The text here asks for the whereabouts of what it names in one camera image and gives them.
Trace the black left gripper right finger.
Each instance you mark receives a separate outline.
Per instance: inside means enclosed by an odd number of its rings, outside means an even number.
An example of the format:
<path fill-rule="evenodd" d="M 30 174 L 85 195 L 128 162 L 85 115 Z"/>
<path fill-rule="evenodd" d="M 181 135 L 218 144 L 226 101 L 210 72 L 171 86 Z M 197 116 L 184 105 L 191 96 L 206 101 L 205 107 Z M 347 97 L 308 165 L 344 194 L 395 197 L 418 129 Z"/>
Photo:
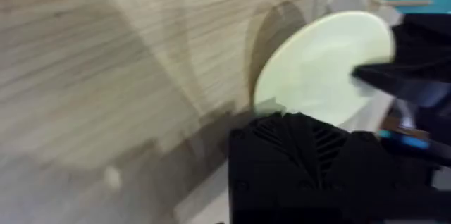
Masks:
<path fill-rule="evenodd" d="M 302 116 L 313 149 L 307 165 L 316 187 L 306 193 L 303 223 L 438 220 L 439 192 L 432 161 L 398 154 L 368 131 L 346 132 Z"/>

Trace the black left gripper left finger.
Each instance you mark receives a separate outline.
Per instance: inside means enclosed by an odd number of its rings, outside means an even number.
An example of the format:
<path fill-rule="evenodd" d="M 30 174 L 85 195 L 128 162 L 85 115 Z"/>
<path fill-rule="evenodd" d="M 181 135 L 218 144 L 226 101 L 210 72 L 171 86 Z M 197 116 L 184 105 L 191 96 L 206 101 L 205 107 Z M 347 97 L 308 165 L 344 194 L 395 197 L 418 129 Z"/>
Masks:
<path fill-rule="evenodd" d="M 230 135 L 231 223 L 325 223 L 326 209 L 300 206 L 321 186 L 315 136 L 326 124 L 273 113 Z"/>

